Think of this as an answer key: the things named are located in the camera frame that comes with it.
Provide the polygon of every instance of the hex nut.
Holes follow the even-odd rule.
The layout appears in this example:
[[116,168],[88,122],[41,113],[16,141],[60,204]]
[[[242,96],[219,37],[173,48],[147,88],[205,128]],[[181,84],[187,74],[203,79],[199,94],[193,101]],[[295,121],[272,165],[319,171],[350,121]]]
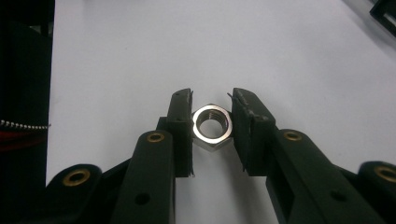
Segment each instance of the hex nut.
[[[222,134],[219,137],[211,138],[201,132],[201,125],[206,120],[216,120],[222,127]],[[210,152],[225,147],[232,142],[231,133],[233,131],[233,122],[231,113],[218,105],[206,105],[193,113],[192,132],[194,134],[193,143]]]

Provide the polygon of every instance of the metal chain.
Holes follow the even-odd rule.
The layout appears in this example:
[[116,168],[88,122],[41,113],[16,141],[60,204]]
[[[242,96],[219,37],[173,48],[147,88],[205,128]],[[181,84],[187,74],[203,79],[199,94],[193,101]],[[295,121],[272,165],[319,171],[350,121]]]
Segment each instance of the metal chain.
[[11,122],[7,120],[0,120],[0,128],[6,127],[10,129],[18,129],[18,130],[47,130],[50,125],[44,126],[36,126],[36,125],[27,125],[27,124],[19,124],[16,122]]

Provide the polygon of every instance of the white surface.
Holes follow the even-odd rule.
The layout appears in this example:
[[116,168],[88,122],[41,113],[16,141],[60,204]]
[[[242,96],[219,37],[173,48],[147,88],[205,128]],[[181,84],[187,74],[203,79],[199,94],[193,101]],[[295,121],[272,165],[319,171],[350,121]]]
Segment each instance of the white surface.
[[[48,181],[130,158],[141,133],[190,87],[193,110],[255,92],[279,128],[308,134],[335,164],[396,163],[396,39],[368,1],[56,2]],[[264,185],[233,148],[193,149],[177,223],[277,223]]]

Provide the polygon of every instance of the brass ring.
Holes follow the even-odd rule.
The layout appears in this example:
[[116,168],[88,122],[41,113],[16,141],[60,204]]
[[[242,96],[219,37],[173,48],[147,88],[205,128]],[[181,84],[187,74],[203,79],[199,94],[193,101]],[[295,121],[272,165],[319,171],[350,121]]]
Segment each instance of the brass ring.
[[165,136],[161,133],[151,133],[148,135],[148,141],[151,143],[161,142]]
[[388,180],[389,182],[396,183],[396,171],[394,169],[390,169],[387,166],[376,166],[374,168],[374,171],[377,175],[379,175],[381,178]]
[[285,132],[283,133],[283,136],[290,141],[300,141],[303,139],[298,133],[295,132]]
[[64,185],[67,187],[78,186],[90,178],[91,172],[87,169],[77,169],[64,177]]

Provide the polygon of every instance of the silver nut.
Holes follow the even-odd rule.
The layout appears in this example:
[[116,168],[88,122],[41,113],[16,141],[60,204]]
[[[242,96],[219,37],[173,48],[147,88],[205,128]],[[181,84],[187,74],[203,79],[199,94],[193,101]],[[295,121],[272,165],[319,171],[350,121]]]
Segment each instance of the silver nut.
[[[222,133],[220,136],[211,138],[202,133],[201,125],[209,119],[216,120],[221,125]],[[230,137],[233,131],[233,122],[231,121],[230,112],[218,105],[206,105],[200,108],[193,114],[192,122],[192,132],[195,135],[193,142],[203,149],[213,152],[225,147],[233,140]]]

